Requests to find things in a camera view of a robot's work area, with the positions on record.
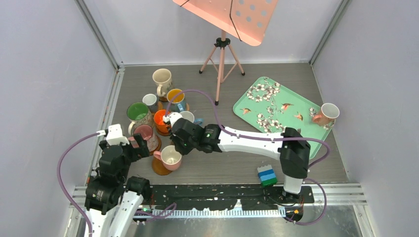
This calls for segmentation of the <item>small blue patterned mug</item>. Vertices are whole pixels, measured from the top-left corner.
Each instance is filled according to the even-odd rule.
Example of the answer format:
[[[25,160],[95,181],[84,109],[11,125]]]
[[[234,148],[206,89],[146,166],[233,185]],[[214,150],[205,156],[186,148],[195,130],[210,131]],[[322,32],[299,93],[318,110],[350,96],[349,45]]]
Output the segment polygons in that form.
[[[159,100],[156,94],[146,94],[145,96],[143,96],[142,102],[148,107],[149,111],[153,114],[159,110]]]

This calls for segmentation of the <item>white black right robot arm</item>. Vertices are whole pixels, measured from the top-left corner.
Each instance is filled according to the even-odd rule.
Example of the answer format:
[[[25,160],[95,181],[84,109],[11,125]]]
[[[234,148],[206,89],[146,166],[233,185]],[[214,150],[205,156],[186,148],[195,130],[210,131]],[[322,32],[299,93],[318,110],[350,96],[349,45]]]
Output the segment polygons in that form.
[[[196,149],[207,154],[243,152],[278,160],[285,176],[284,200],[292,203],[301,197],[302,182],[308,175],[310,145],[295,129],[287,127],[283,133],[256,133],[218,124],[201,127],[184,118],[167,119],[166,123],[171,125],[170,139],[182,155]]]

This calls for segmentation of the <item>pink white inside mug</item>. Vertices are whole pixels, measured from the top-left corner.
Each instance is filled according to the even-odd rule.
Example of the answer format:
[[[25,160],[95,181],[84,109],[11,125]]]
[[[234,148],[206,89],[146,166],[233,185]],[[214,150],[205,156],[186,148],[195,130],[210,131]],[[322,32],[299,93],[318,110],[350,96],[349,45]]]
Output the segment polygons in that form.
[[[163,166],[170,171],[175,171],[181,166],[182,154],[176,151],[175,145],[166,146],[162,151],[154,151],[153,156],[160,160]]]

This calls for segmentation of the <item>green inside cream mug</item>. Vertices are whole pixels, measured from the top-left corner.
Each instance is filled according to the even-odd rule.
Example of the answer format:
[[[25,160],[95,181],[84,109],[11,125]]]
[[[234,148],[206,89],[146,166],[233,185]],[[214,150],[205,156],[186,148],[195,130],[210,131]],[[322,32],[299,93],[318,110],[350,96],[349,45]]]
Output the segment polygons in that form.
[[[133,135],[135,129],[140,125],[149,125],[154,127],[154,121],[151,111],[148,106],[142,102],[131,104],[126,112],[127,117],[131,121],[128,126],[129,135]]]

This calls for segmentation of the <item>orange mug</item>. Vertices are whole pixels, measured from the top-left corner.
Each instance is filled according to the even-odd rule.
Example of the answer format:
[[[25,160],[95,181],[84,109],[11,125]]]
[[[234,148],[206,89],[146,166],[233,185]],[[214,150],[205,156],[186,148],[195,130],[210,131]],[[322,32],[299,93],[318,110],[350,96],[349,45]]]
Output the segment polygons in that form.
[[[154,114],[154,123],[156,125],[156,131],[162,136],[169,136],[169,126],[165,124],[163,117],[166,114],[166,110],[158,110]]]

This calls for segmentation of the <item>yellow inside blue mug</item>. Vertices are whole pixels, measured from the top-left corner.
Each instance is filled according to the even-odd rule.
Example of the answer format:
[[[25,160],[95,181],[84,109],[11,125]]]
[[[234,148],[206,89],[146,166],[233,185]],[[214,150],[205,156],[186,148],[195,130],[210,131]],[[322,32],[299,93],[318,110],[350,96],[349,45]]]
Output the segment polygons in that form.
[[[172,89],[168,92],[167,99],[171,101],[171,105],[169,107],[171,112],[180,113],[188,110],[185,95],[181,92],[181,89]]]

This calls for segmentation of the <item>cream shell pattern mug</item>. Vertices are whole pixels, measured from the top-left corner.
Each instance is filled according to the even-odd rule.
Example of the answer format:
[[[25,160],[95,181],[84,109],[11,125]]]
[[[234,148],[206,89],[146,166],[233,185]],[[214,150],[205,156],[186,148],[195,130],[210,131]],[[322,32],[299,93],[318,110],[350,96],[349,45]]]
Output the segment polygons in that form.
[[[169,69],[157,69],[152,74],[152,79],[157,86],[157,96],[167,97],[167,94],[174,89],[172,74]]]

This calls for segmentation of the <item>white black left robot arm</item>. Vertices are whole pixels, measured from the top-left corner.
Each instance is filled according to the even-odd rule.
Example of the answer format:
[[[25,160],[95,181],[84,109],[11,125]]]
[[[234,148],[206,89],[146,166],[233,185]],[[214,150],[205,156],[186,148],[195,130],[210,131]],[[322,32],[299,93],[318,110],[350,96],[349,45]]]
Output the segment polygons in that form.
[[[101,141],[102,155],[96,176],[86,189],[86,237],[123,237],[140,204],[151,200],[150,181],[142,177],[128,177],[131,163],[147,158],[147,142],[134,135],[138,144]]]

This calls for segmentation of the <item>pink inside floral mug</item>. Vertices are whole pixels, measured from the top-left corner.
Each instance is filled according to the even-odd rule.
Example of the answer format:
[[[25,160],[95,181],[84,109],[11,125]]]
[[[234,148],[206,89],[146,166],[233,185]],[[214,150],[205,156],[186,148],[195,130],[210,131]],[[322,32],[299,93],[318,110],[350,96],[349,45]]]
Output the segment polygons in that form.
[[[129,127],[128,127],[128,133],[129,135],[131,135],[131,137],[129,137],[129,141],[131,143],[131,145],[136,148],[137,147],[137,142],[134,139],[134,134],[136,133],[140,133],[143,137],[144,140],[148,141],[151,137],[154,137],[155,132],[153,130],[153,128],[150,125],[147,124],[136,124],[134,122],[132,122]]]

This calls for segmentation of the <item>peach mug white inside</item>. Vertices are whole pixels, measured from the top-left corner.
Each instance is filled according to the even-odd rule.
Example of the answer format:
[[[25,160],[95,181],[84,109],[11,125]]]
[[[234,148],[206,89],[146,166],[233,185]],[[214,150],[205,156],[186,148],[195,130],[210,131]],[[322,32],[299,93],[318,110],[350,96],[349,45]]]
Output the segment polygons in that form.
[[[319,126],[325,126],[335,121],[340,115],[339,108],[333,103],[325,103],[320,111],[312,118],[312,122]]]

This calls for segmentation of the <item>white inside teal mug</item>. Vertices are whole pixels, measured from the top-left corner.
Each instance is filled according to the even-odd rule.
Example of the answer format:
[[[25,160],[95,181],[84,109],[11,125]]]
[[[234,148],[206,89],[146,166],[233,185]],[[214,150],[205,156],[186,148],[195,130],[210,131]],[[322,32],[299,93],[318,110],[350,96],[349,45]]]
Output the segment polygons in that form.
[[[201,119],[200,118],[195,118],[194,114],[190,111],[182,111],[182,112],[180,112],[180,114],[184,119],[192,122],[193,124],[197,124],[197,125],[202,125],[203,124],[203,119],[202,118]]]

